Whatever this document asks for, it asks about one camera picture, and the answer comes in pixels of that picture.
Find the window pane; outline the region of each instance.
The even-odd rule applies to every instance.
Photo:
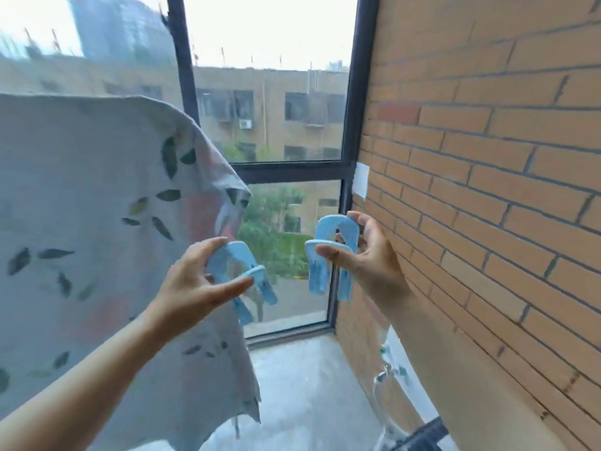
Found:
[[[251,185],[238,238],[265,265],[278,303],[263,305],[256,291],[243,296],[255,322],[244,327],[247,337],[322,322],[328,294],[308,289],[305,241],[315,237],[317,221],[338,213],[339,181]]]
[[[223,155],[340,159],[357,0],[184,2],[200,124]]]
[[[0,0],[0,91],[182,107],[167,0]]]

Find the white air conditioner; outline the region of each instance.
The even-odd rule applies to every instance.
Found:
[[[251,130],[252,129],[252,120],[244,120],[240,119],[240,129],[241,130]]]

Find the white sky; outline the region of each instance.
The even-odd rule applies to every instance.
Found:
[[[142,1],[167,11],[166,0]],[[285,69],[350,62],[357,0],[184,1],[199,66],[223,66],[222,47],[228,67],[279,69],[280,55]],[[45,52],[54,28],[63,53],[81,54],[67,0],[0,0],[0,30],[25,44],[25,28]]]

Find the blue plastic clothespin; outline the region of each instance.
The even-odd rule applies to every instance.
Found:
[[[229,242],[219,247],[208,260],[207,270],[213,275],[217,283],[225,283],[229,280],[227,276],[227,263],[229,260],[234,260],[248,269],[241,277],[252,277],[255,280],[255,285],[259,289],[263,301],[269,305],[278,303],[278,297],[275,295],[274,289],[267,279],[265,266],[257,264],[248,245],[242,241]],[[234,307],[238,312],[240,323],[243,326],[252,322],[252,314],[240,298],[234,299]]]
[[[340,232],[345,244],[332,240],[336,236],[336,231]],[[315,250],[315,247],[320,243],[357,253],[359,225],[353,219],[344,215],[327,215],[317,222],[315,239],[305,242],[306,257],[309,261],[309,291],[313,294],[323,295],[326,292],[329,280],[329,270],[327,260],[319,256]],[[349,300],[352,286],[353,274],[346,269],[340,269],[338,299],[341,301]]]

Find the person's left hand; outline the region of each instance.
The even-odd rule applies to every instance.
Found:
[[[227,242],[226,237],[196,242],[167,272],[159,293],[141,315],[164,343],[191,329],[218,306],[253,285],[252,277],[218,285],[206,279],[204,267],[208,259]]]

